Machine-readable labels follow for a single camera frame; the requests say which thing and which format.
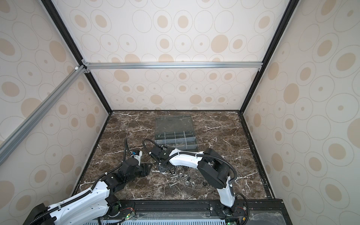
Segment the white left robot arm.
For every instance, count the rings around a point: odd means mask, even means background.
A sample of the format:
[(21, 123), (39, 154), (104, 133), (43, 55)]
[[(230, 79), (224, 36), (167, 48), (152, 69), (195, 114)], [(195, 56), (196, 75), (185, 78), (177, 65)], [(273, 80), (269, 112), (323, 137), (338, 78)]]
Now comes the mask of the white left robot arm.
[(94, 184), (66, 200), (45, 206), (35, 206), (25, 225), (82, 225), (103, 216), (116, 217), (121, 211), (121, 201), (115, 194), (129, 182), (150, 174), (151, 163), (140, 163), (130, 157), (119, 166), (101, 175)]

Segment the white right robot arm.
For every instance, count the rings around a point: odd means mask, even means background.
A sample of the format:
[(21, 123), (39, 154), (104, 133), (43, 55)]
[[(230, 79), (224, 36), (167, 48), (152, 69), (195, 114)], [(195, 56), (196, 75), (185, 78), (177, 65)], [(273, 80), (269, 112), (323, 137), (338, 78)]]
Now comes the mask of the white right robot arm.
[(155, 146), (149, 155), (162, 171), (177, 166), (197, 169), (208, 184), (217, 189), (221, 204), (228, 208), (233, 207), (235, 194), (232, 183), (238, 177), (237, 171), (213, 149), (189, 152), (171, 147)]

